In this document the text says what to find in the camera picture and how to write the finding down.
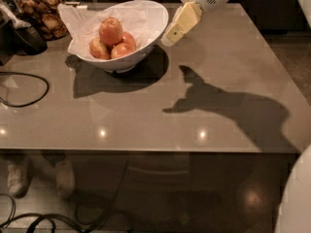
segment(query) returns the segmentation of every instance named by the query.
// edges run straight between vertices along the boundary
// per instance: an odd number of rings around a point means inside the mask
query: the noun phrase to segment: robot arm
[[[175,13],[172,22],[167,26],[162,43],[171,47],[181,40],[201,20],[205,12],[215,10],[228,0],[181,0],[183,6]],[[311,0],[298,0],[302,11],[311,25]]]

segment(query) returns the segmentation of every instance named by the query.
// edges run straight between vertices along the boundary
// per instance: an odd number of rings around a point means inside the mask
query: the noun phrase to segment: tabletop
[[[51,89],[29,107],[0,105],[0,149],[302,152],[311,142],[309,104],[239,4],[204,14],[171,48],[158,41],[124,74],[71,55],[70,41],[1,67]],[[45,89],[18,76],[0,84],[18,101]]]

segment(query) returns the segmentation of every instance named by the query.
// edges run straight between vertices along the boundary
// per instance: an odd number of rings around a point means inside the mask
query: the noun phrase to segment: glass jar
[[[56,40],[68,34],[68,29],[57,9],[63,2],[63,0],[15,0],[23,17],[35,18],[34,26],[46,41]]]

